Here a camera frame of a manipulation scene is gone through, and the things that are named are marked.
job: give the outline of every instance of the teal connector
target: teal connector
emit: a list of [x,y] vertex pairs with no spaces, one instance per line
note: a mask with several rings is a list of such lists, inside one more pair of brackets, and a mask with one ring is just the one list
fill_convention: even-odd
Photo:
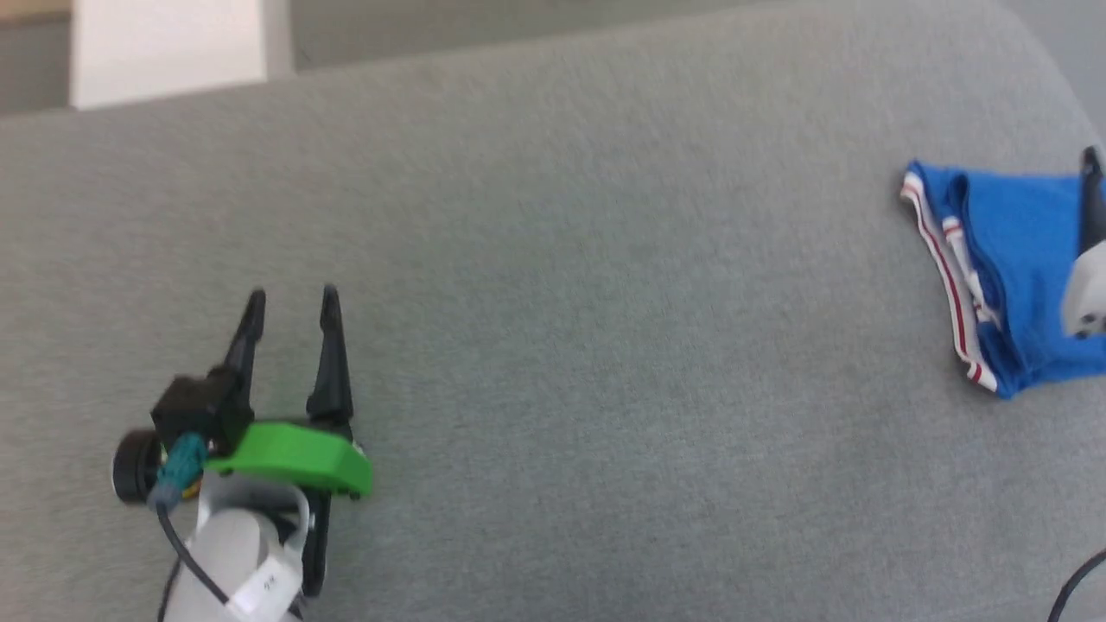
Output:
[[177,438],[165,465],[157,470],[157,484],[146,497],[146,505],[152,510],[165,506],[173,511],[185,490],[204,474],[207,456],[207,443],[199,434],[188,433]]

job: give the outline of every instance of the blue fabric fold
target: blue fabric fold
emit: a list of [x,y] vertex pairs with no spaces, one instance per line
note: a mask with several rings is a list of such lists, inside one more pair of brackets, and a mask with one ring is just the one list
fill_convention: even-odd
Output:
[[1061,304],[1077,255],[1077,176],[1004,176],[932,166],[920,177],[937,222],[959,220],[985,307],[997,319],[977,321],[979,345],[1012,397],[1044,382],[1106,372],[1106,338],[1064,334]]

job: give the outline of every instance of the white tag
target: white tag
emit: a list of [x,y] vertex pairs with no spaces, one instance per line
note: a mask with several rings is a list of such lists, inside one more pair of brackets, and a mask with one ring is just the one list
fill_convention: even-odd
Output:
[[303,585],[303,570],[283,551],[270,554],[242,583],[227,610],[241,622],[279,622]]

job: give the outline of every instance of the green plastic part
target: green plastic part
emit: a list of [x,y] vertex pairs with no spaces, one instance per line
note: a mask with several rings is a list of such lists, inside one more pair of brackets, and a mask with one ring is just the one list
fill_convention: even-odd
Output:
[[258,475],[334,494],[368,496],[373,466],[352,443],[335,434],[290,423],[254,422],[232,456],[207,468]]

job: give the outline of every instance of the folded blue cloth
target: folded blue cloth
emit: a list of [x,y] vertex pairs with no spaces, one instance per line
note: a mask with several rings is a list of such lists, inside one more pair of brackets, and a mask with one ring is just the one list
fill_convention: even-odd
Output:
[[1010,398],[1042,382],[1106,372],[1106,339],[1064,334],[1061,304],[1078,255],[1079,178],[1002,176],[910,164],[915,206],[949,296],[968,377]]

